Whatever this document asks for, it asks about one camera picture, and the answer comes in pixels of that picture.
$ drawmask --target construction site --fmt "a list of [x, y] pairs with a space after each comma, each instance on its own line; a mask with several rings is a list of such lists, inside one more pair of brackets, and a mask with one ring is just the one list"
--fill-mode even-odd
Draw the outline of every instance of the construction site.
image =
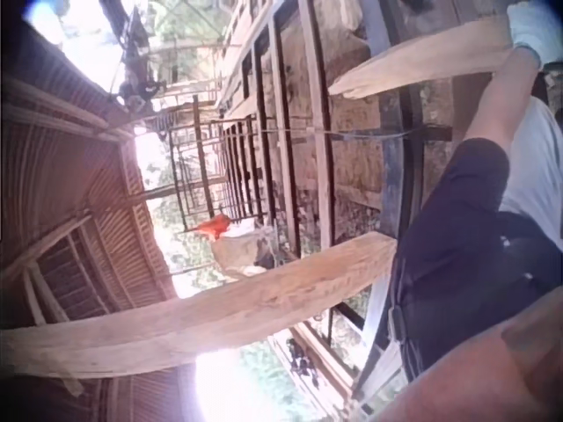
[[[109, 92], [31, 25], [3, 52], [3, 391], [33, 404], [13, 420], [211, 420], [197, 357], [257, 341], [316, 415], [279, 420], [377, 420], [407, 385], [377, 337], [393, 256], [512, 48], [516, 2], [160, 3], [163, 23], [99, 0], [125, 75]], [[180, 11], [212, 35], [155, 42]], [[563, 77], [541, 82], [555, 113]], [[139, 134], [170, 169], [153, 185]], [[212, 262], [170, 266], [154, 200]], [[217, 287], [179, 298], [174, 276], [209, 272]]]

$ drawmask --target hand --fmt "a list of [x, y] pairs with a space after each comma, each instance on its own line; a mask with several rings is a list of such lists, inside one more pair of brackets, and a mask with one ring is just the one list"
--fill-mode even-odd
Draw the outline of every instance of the hand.
[[508, 7], [510, 32], [515, 47], [529, 47], [537, 53], [540, 69], [563, 61], [563, 25], [541, 1], [521, 2]]

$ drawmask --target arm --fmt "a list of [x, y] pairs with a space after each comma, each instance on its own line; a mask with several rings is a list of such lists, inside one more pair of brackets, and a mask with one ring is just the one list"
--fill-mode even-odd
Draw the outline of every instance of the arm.
[[408, 386], [377, 421], [560, 420], [562, 309], [559, 287], [467, 340]]
[[489, 139], [508, 150], [528, 106], [539, 67], [533, 51], [515, 48], [486, 87], [465, 139]]

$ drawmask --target sky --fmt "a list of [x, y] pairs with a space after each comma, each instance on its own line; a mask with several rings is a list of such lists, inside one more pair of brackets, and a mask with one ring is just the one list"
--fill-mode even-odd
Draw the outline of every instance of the sky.
[[[121, 1], [129, 13], [134, 0]], [[37, 2], [28, 10], [25, 18], [47, 40], [62, 46], [62, 51], [70, 61], [104, 90], [111, 89], [115, 77], [113, 91], [117, 91], [125, 77], [124, 68], [120, 65], [119, 45], [100, 46], [96, 37], [66, 40], [61, 23], [48, 0]], [[97, 29], [111, 31], [98, 0], [70, 0], [69, 13], [64, 21], [84, 32]], [[139, 167], [145, 169], [150, 163], [162, 167], [166, 157], [156, 134], [144, 134], [142, 128], [135, 132], [138, 134], [135, 141]], [[172, 240], [172, 233], [165, 229], [155, 228], [155, 238], [165, 256], [170, 256], [181, 247], [181, 244]], [[189, 273], [173, 277], [172, 281], [180, 298], [199, 293], [196, 287], [191, 286], [190, 277], [194, 276], [195, 273]], [[282, 421], [282, 413], [275, 402], [264, 395], [259, 384], [240, 364], [237, 350], [226, 349], [199, 356], [196, 386], [201, 410], [207, 422]]]

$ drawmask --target red object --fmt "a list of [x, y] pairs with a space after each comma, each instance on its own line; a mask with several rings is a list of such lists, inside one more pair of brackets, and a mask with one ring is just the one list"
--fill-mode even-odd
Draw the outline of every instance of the red object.
[[208, 222], [203, 222], [198, 225], [194, 231], [208, 235], [209, 237], [217, 240], [222, 233], [229, 229], [230, 223], [230, 218], [227, 215], [219, 214]]

